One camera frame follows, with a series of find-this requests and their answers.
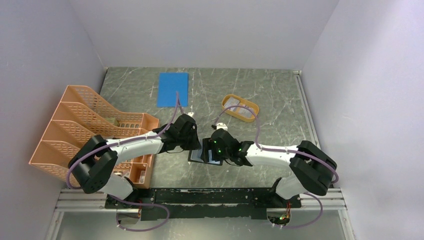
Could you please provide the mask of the black card holder wallet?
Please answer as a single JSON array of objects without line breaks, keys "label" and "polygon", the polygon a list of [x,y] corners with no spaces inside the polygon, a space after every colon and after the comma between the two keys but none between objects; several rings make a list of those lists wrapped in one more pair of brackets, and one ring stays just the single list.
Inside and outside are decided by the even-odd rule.
[{"label": "black card holder wallet", "polygon": [[214,166],[221,166],[223,164],[222,160],[214,159],[213,151],[208,150],[203,152],[201,149],[191,150],[188,154],[188,162],[208,164]]}]

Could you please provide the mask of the yellow oval tray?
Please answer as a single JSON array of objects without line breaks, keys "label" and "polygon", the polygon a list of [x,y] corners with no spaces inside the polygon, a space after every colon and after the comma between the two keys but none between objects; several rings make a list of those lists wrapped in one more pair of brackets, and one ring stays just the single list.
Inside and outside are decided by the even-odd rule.
[{"label": "yellow oval tray", "polygon": [[224,113],[246,123],[254,122],[260,112],[256,103],[235,94],[227,94],[222,99],[221,108],[225,110]]}]

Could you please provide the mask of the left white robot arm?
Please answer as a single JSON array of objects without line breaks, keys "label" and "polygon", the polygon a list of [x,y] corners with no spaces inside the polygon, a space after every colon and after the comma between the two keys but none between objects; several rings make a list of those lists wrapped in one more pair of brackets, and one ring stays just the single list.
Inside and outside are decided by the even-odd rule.
[{"label": "left white robot arm", "polygon": [[103,192],[132,208],[139,200],[137,189],[129,178],[116,175],[114,168],[122,162],[167,153],[177,147],[184,151],[201,148],[197,123],[188,114],[142,135],[117,139],[95,135],[69,161],[67,185],[72,186],[70,177],[74,176],[84,193]]}]

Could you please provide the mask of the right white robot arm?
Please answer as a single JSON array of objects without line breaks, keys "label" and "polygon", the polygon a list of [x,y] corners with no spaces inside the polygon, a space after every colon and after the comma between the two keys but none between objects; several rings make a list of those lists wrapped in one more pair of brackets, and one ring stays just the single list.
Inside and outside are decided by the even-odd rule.
[{"label": "right white robot arm", "polygon": [[275,190],[270,193],[275,207],[303,193],[325,196],[338,179],[336,162],[308,140],[292,146],[263,145],[238,141],[221,128],[202,140],[200,158],[204,163],[230,161],[238,167],[269,166],[288,171],[289,176],[276,180]]}]

